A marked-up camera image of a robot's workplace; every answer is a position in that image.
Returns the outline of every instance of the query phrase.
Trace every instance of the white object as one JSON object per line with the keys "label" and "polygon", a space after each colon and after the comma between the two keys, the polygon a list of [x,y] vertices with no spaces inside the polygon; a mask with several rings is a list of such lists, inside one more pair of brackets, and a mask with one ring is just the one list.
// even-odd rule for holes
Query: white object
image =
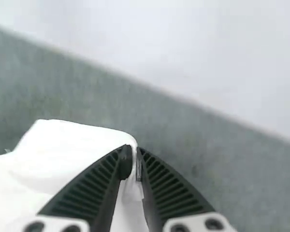
{"label": "white object", "polygon": [[[128,179],[121,182],[118,195],[127,197],[129,203],[117,198],[112,227],[134,232],[125,218],[131,216],[143,220],[138,225],[140,231],[148,231],[141,202],[143,191],[135,181],[135,139],[117,130],[38,120],[14,151],[0,156],[0,232],[18,217],[38,213],[86,167],[123,145],[132,147],[133,166]],[[140,210],[129,211],[131,204]]]}

